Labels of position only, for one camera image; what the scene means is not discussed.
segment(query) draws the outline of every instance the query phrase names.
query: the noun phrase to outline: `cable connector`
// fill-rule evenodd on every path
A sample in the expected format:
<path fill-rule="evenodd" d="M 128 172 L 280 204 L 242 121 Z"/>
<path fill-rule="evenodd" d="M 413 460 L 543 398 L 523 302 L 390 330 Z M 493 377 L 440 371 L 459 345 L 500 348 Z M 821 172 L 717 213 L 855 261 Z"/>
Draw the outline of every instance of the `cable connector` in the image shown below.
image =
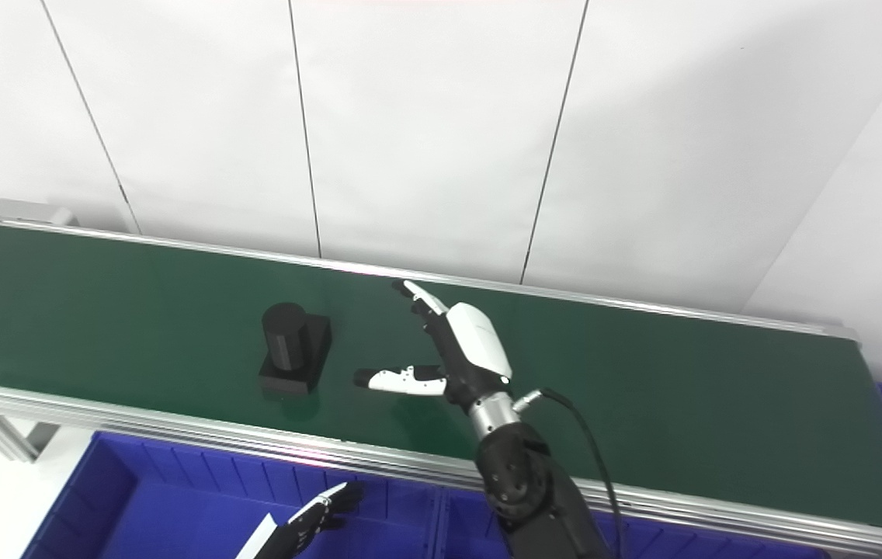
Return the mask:
<path fill-rule="evenodd" d="M 523 395 L 518 401 L 513 402 L 511 407 L 517 415 L 520 415 L 529 408 L 531 404 L 537 402 L 543 396 L 544 392 L 541 392 L 541 389 L 531 390 L 529 393 Z"/>

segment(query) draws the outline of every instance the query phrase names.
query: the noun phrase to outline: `black cylindrical object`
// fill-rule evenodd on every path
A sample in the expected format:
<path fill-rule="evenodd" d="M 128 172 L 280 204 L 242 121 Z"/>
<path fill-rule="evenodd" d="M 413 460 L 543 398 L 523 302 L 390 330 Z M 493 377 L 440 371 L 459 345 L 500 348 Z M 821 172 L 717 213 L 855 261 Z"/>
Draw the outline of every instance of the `black cylindrical object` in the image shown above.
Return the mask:
<path fill-rule="evenodd" d="M 261 318 L 265 343 L 272 364 L 282 371 L 295 371 L 307 364 L 310 355 L 310 336 L 307 332 L 307 314 L 295 302 L 280 302 L 268 307 Z"/>

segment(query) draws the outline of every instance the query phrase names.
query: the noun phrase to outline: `metal leg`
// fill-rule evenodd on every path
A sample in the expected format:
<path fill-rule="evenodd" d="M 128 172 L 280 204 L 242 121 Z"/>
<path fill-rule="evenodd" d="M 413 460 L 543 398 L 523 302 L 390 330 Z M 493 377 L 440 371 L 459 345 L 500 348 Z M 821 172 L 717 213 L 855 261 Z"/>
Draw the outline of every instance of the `metal leg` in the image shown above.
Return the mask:
<path fill-rule="evenodd" d="M 7 418 L 0 416 L 0 452 L 10 460 L 32 463 L 57 430 L 57 425 L 39 422 L 28 436 L 23 436 Z"/>

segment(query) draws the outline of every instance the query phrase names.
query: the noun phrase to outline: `black base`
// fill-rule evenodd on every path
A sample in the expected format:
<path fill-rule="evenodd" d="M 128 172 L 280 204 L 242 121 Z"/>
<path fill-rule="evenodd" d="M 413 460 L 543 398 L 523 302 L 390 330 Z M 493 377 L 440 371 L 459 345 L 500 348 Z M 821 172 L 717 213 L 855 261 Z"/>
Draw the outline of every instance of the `black base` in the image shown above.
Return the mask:
<path fill-rule="evenodd" d="M 309 394 L 317 381 L 320 380 L 321 371 L 324 369 L 324 361 L 327 352 L 331 349 L 331 321 L 327 316 L 319 314 L 307 314 L 307 325 L 311 352 L 306 356 L 306 365 L 292 371 L 282 371 L 272 363 L 270 354 L 265 354 L 265 361 L 258 371 L 258 380 L 265 390 L 288 392 L 291 394 Z"/>

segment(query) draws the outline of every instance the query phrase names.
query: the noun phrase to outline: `black cable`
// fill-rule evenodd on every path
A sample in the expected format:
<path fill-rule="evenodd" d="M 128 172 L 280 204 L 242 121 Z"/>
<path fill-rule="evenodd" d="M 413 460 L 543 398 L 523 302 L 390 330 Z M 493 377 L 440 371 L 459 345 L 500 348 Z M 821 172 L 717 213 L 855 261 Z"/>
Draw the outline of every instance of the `black cable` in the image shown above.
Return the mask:
<path fill-rule="evenodd" d="M 603 463 L 603 457 L 600 454 L 600 446 L 597 445 L 596 439 L 593 439 L 593 431 L 590 431 L 589 425 L 586 425 L 585 418 L 582 417 L 582 414 L 579 413 L 579 410 L 576 409 L 575 405 L 572 404 L 572 400 L 569 400 L 565 396 L 562 396 L 555 390 L 551 390 L 550 388 L 541 389 L 541 394 L 544 397 L 550 400 L 555 400 L 562 406 L 565 406 L 566 409 L 572 411 L 572 416 L 575 417 L 575 421 L 578 422 L 579 428 L 582 429 L 582 434 L 586 435 L 586 442 L 589 443 L 589 449 L 593 452 L 593 459 L 596 460 L 596 466 L 600 469 L 600 477 L 603 478 L 603 484 L 607 488 L 607 496 L 610 498 L 610 510 L 614 516 L 614 530 L 617 533 L 617 559 L 623 559 L 623 550 L 625 549 L 624 545 L 624 523 L 621 519 L 621 507 L 617 503 L 617 493 L 614 492 L 614 484 L 610 480 L 610 473 L 607 471 L 607 464 Z"/>

